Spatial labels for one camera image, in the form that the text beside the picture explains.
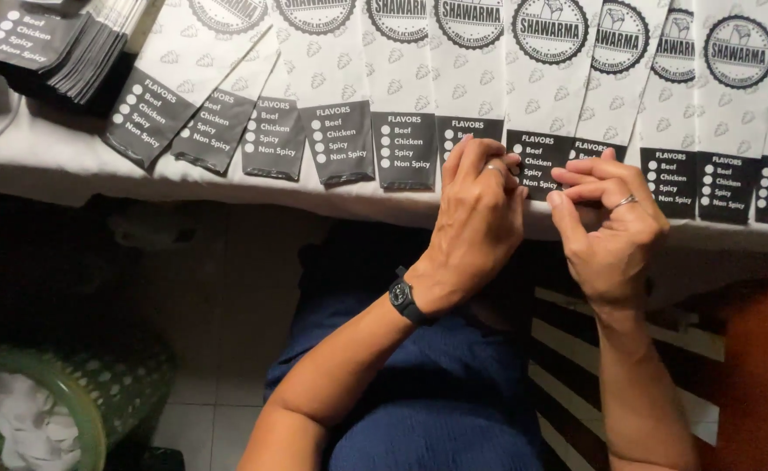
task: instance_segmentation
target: shawarma logo stamp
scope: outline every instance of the shawarma logo stamp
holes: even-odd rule
[[[442,33],[461,48],[480,49],[503,35],[502,0],[434,0]]]
[[[724,17],[710,28],[703,56],[721,84],[735,90],[752,88],[768,76],[768,30],[743,15]]]
[[[588,40],[588,17],[576,0],[525,0],[513,17],[520,50],[542,64],[563,64]]]
[[[672,8],[663,23],[660,42],[651,69],[663,80],[674,84],[689,83],[695,78],[695,42],[689,10]]]
[[[192,14],[220,34],[242,34],[262,23],[266,0],[189,0]]]
[[[364,0],[372,25],[385,38],[418,43],[428,37],[428,4],[425,0]]]
[[[276,0],[279,14],[307,34],[329,34],[346,24],[353,0]]]
[[[593,70],[611,75],[627,72],[648,49],[649,24],[640,11],[620,0],[606,0],[593,49]]]

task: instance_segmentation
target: hand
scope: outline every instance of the hand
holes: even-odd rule
[[[599,319],[615,326],[642,312],[646,264],[656,243],[669,231],[639,168],[616,162],[613,149],[601,158],[574,160],[553,168],[552,177],[569,186],[547,195],[552,220],[561,233],[570,273],[588,296]],[[619,203],[634,195],[638,202]],[[609,210],[596,232],[581,225],[575,203],[601,201]]]
[[[451,150],[430,246],[405,275],[423,313],[441,315],[477,293],[523,240],[529,190],[509,170],[518,164],[503,144],[470,134]]]

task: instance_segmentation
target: green plastic basket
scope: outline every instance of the green plastic basket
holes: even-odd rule
[[[175,361],[157,337],[130,330],[116,342],[44,348],[0,344],[0,371],[29,377],[65,406],[79,432],[82,454],[76,469],[101,471],[108,450],[167,399]],[[0,452],[2,447],[0,434]]]

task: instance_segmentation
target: black wristwatch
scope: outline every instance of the black wristwatch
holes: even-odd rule
[[[425,315],[413,301],[413,287],[404,281],[404,274],[407,272],[404,266],[396,270],[398,280],[390,285],[390,304],[415,325],[433,325],[436,319]]]

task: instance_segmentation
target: watch face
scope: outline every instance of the watch face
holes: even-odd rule
[[[390,290],[390,303],[398,306],[408,300],[408,287],[404,283],[397,284]]]

